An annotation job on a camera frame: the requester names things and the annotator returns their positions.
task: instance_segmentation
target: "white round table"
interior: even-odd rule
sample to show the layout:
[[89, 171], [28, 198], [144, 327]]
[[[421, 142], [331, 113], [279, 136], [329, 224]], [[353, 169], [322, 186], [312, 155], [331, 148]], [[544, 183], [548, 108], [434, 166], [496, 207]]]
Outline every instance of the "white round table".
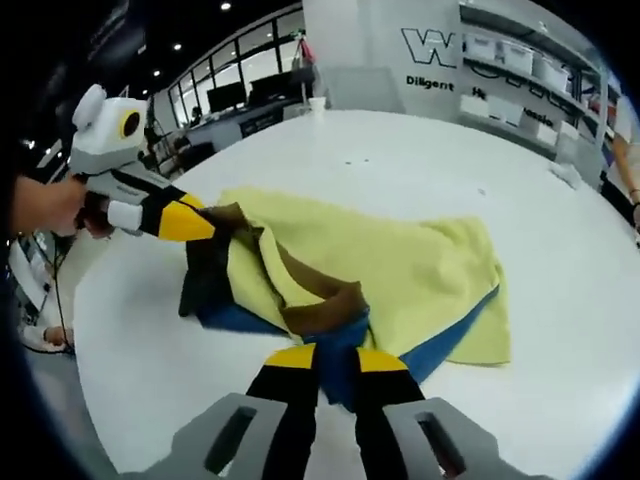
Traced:
[[[633, 231], [532, 152], [435, 120], [326, 112], [243, 140], [176, 185], [210, 204], [225, 188], [253, 185], [398, 219], [481, 217], [506, 271], [512, 363], [445, 363], [422, 390], [492, 432], [525, 473], [577, 475], [631, 405], [640, 379]], [[82, 388], [119, 472], [168, 455], [176, 431], [244, 393], [267, 356], [289, 345], [181, 319], [185, 271], [184, 245], [119, 235], [76, 291]], [[365, 478], [351, 415], [321, 397], [317, 423], [306, 478]]]

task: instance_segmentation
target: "shelf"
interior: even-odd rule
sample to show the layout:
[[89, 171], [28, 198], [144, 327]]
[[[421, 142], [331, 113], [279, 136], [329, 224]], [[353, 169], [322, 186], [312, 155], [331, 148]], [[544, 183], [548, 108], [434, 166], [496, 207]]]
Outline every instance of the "shelf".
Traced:
[[466, 112], [460, 112], [458, 120], [461, 125], [504, 138], [538, 155], [542, 155], [549, 160], [556, 158], [557, 151], [555, 145], [549, 145], [548, 143], [538, 140], [534, 135], [520, 128], [507, 125], [492, 118], [479, 117], [478, 115]]
[[582, 105], [580, 102], [578, 102], [575, 98], [573, 98], [567, 92], [563, 92], [562, 90], [549, 85], [548, 83], [544, 82], [543, 80], [537, 77], [534, 77], [531, 74], [523, 72], [522, 70], [518, 70], [502, 62], [498, 62], [496, 60], [488, 60], [486, 58], [480, 58], [473, 55], [469, 55], [468, 53], [465, 53], [463, 55], [463, 59], [465, 63], [480, 65], [483, 68], [497, 70], [511, 77], [524, 80], [529, 85], [534, 85], [542, 90], [549, 92], [558, 100], [562, 101], [566, 105], [569, 105], [570, 107], [580, 112], [585, 118], [588, 118], [589, 120], [593, 121], [596, 125], [600, 122], [600, 118], [598, 117], [598, 114], [589, 110], [587, 106]]
[[487, 7], [468, 3], [460, 4], [460, 17], [464, 23], [488, 28], [515, 38], [526, 37], [523, 41], [532, 47], [548, 52], [573, 67], [600, 74], [600, 69], [592, 61], [539, 27], [525, 25]]

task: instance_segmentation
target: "yellow towel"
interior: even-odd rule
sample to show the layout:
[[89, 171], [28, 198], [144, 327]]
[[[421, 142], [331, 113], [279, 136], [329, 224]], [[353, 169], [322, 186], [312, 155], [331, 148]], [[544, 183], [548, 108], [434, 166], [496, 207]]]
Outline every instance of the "yellow towel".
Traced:
[[499, 287], [448, 360], [509, 361], [504, 274], [479, 219], [402, 222], [254, 188], [225, 191], [218, 205], [233, 203], [252, 226], [264, 228], [259, 241], [264, 266], [246, 243], [233, 240], [229, 248], [227, 273], [240, 306], [287, 330], [272, 285], [289, 306], [322, 301], [290, 277], [277, 240], [308, 266], [361, 282], [371, 308], [364, 346], [396, 356], [457, 323]]

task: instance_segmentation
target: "white table surface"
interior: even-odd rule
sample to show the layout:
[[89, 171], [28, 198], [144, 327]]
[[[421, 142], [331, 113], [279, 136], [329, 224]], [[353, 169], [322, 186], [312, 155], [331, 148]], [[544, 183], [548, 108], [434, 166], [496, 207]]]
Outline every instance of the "white table surface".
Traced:
[[[640, 380], [640, 253], [593, 190], [536, 154], [412, 116], [326, 112], [260, 132], [181, 177], [208, 203], [224, 188], [278, 189], [407, 220], [487, 224], [508, 281], [513, 361], [443, 364], [422, 385], [491, 431], [526, 473], [571, 478], [600, 452]], [[178, 316], [184, 246], [120, 235], [75, 296], [83, 392], [120, 472], [170, 452], [173, 434], [244, 392], [283, 338], [203, 330]], [[354, 419], [321, 397], [306, 478], [363, 479]]]

